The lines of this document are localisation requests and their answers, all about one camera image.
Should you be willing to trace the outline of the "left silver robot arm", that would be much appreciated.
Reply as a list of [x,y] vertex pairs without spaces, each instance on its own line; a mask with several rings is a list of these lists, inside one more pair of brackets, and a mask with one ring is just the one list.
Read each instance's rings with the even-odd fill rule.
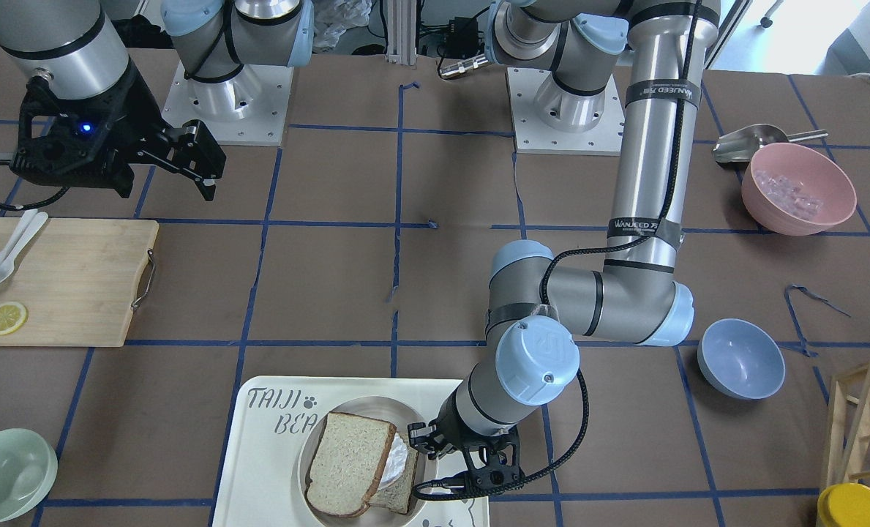
[[[633,50],[624,100],[618,180],[603,247],[555,255],[531,239],[492,259],[485,338],[490,356],[446,398],[430,422],[408,426],[408,444],[429,460],[458,452],[465,470],[421,482],[422,501],[485,498],[558,470],[588,433],[582,336],[671,347],[694,321],[691,291],[673,277],[690,151],[709,47],[719,36],[716,1],[495,1],[487,59],[547,70],[566,100],[603,96],[613,65]],[[525,474],[518,424],[577,381],[578,433],[547,467]]]

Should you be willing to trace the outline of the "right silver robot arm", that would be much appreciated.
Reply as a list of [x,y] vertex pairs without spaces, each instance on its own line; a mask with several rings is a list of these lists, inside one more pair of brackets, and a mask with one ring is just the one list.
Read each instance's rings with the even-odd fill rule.
[[164,1],[165,31],[198,117],[168,123],[109,14],[97,1],[0,1],[0,48],[26,76],[13,152],[23,180],[130,196],[132,164],[191,180],[215,195],[226,154],[211,121],[262,110],[254,66],[303,67],[313,50],[311,1]]

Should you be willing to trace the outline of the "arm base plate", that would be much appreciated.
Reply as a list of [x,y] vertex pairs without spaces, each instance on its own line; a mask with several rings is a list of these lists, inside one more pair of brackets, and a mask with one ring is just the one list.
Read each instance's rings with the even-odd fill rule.
[[163,105],[167,123],[203,121],[221,146],[280,147],[294,67],[248,64],[233,79],[210,84],[187,80],[178,64]]
[[511,67],[507,83],[519,152],[619,156],[625,117],[613,77],[587,97],[562,90],[547,70]]

